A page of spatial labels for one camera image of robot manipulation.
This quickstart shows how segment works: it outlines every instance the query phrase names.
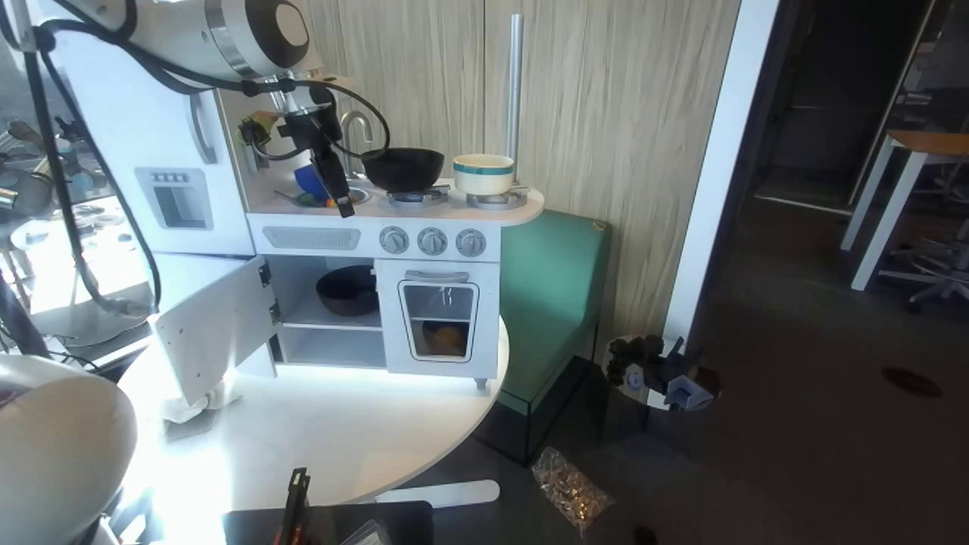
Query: round table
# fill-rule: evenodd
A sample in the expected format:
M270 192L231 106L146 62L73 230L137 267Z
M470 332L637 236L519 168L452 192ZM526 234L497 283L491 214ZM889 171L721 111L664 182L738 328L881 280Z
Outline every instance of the round table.
M165 541L225 541L225 515L283 508L297 465L311 474L310 507L371 499L452 454L491 412L499 375L391 375L355 367L276 367L235 374L238 400L191 423L161 423L158 374L146 352L122 380L138 416L138 444L125 492L150 492Z

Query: faucet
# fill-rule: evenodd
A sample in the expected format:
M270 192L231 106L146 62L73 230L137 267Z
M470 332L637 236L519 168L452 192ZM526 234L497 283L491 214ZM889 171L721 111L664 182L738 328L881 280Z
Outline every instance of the faucet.
M350 111L339 116L343 147L348 147L348 150L358 154L355 140L350 140L355 124L360 124L368 142L373 142L371 118L368 118L363 111L350 109ZM348 154L346 154L343 171L346 171L348 178L368 182L368 172L363 172L363 161L360 161L360 158L348 158Z

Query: oven door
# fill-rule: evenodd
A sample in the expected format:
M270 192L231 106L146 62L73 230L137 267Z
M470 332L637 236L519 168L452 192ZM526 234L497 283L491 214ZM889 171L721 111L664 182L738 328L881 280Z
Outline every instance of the oven door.
M497 375L497 265L377 265L391 374Z

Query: black pot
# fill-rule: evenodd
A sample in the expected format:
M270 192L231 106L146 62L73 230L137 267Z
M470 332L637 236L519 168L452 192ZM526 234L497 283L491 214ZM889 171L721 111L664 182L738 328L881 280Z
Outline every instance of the black pot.
M421 193L444 168L434 147L378 147L363 154L368 178L389 193Z
M378 306L371 267L329 269L315 283L315 293L333 316L371 316Z

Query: green chair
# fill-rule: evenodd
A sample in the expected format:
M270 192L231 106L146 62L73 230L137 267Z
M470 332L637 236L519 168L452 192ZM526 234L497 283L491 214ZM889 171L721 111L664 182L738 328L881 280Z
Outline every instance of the green chair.
M503 236L511 361L481 438L530 464L597 349L608 226L545 208Z

